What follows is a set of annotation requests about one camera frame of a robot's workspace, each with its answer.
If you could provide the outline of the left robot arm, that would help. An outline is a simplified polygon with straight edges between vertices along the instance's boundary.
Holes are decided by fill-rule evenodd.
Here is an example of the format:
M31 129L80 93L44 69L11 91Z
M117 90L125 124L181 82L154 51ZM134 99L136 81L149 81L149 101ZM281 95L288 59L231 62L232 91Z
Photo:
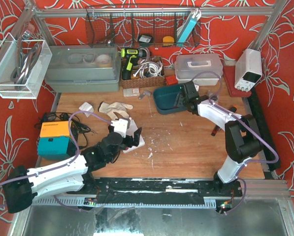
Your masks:
M121 151L139 146L141 131L138 128L133 136L113 131L69 159L39 168L26 169L23 165L14 168L2 187L8 212L23 211L46 196L83 189L93 171L114 163Z

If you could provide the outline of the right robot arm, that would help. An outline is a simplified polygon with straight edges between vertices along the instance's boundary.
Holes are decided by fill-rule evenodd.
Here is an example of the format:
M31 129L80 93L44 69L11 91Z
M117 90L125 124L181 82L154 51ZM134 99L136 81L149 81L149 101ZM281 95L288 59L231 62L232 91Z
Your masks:
M213 176L213 188L217 194L229 191L249 160L256 156L263 144L255 118L239 115L219 106L207 95L200 96L193 82L179 85L182 103L189 112L206 118L225 132L227 157L222 167Z

